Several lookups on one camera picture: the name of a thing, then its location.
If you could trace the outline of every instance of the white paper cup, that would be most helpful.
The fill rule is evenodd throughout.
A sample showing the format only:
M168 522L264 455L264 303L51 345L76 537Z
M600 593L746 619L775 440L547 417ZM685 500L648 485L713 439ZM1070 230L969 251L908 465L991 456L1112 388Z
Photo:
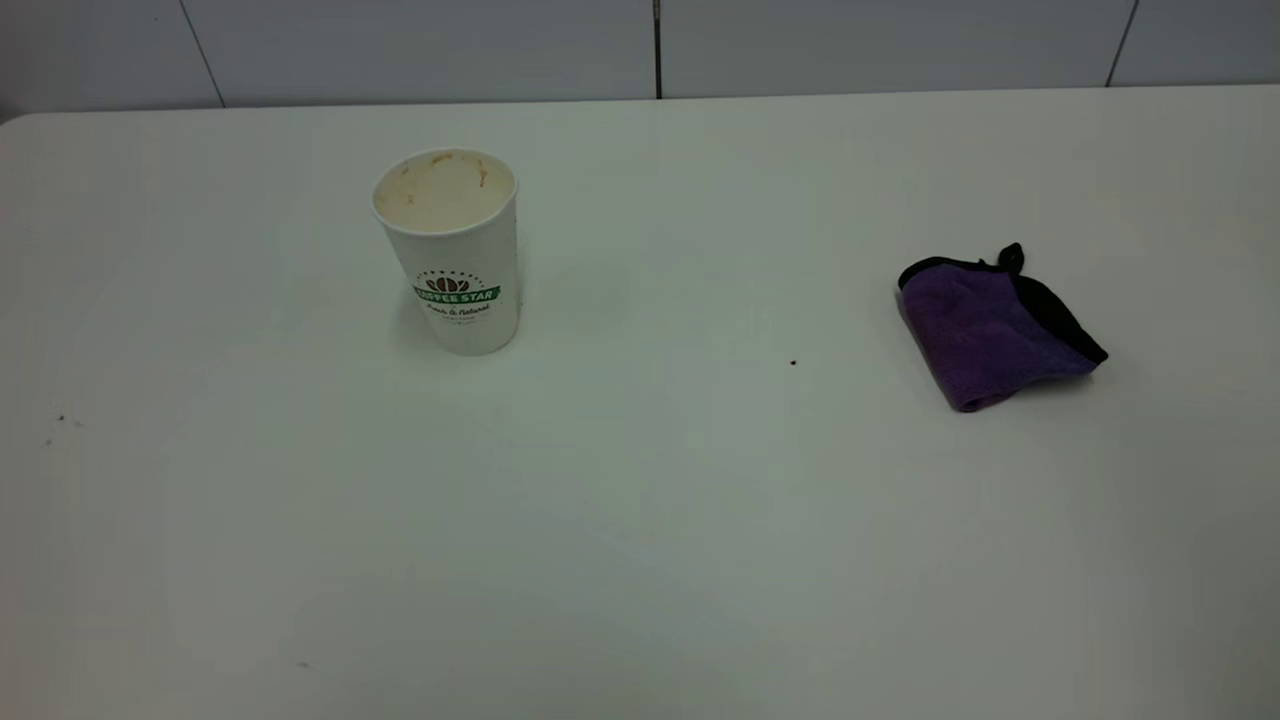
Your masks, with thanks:
M449 352L493 352L516 333L517 190L506 163L462 147L410 155L374 186L374 215Z

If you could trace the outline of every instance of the white table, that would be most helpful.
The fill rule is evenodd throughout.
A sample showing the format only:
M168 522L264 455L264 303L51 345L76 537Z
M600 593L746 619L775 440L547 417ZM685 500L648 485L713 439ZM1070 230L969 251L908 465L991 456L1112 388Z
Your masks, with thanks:
M435 145L480 359L369 211ZM895 281L1012 241L1111 359L960 415ZM0 342L6 717L1280 712L1280 87L27 117Z

